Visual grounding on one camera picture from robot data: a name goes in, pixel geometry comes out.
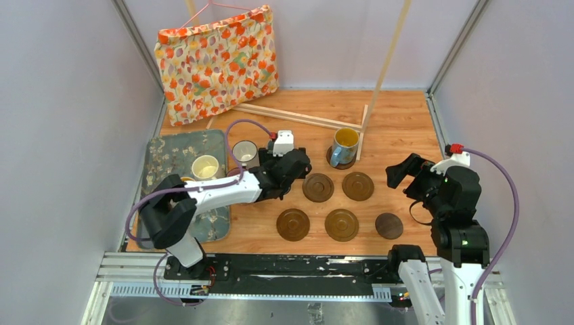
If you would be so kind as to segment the white grey mug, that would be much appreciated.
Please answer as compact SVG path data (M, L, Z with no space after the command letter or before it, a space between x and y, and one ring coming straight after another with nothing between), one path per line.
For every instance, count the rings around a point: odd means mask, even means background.
M232 154L244 169L259 166L259 149L252 141L243 140L236 143L232 148Z

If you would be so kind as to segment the small dark brown coaster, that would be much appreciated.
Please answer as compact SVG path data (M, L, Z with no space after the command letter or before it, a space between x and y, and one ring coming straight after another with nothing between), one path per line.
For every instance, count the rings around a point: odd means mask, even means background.
M377 233L387 240L398 239L403 234L403 223L393 213L382 213L377 216L375 228Z

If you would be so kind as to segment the blue mug yellow inside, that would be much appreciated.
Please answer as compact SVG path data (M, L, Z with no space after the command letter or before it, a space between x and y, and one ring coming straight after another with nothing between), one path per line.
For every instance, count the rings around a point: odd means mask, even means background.
M332 156L330 166L335 167L338 163L347 164L357 154L359 134L354 129L342 128L334 134L332 144Z

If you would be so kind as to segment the pink mug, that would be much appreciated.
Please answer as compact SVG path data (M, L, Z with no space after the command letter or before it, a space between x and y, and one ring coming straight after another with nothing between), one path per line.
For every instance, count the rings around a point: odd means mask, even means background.
M236 176L240 174L240 169L238 167L231 169L230 171L227 172L226 176L227 177L231 177L231 176Z

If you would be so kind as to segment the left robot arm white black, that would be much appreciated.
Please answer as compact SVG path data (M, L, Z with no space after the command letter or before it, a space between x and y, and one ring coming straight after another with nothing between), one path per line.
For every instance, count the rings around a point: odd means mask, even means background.
M311 170L306 151L293 149L231 177L184 182L173 174L141 199L134 210L152 246L172 254L182 272L198 280L206 274L208 263L199 239L188 230L195 217L233 204L283 199L294 181L305 178Z

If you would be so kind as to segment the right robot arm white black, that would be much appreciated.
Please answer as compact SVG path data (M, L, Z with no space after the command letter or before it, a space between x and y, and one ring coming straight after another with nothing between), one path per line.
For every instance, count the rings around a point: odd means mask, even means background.
M412 176L403 192L432 216L431 238L443 272L445 302L436 295L419 246L394 245L386 265L388 277L405 284L419 324L470 324L471 307L482 305L472 292L490 262L488 235L474 220L481 186L470 169L470 154L454 153L438 163L410 154L385 172L390 188Z

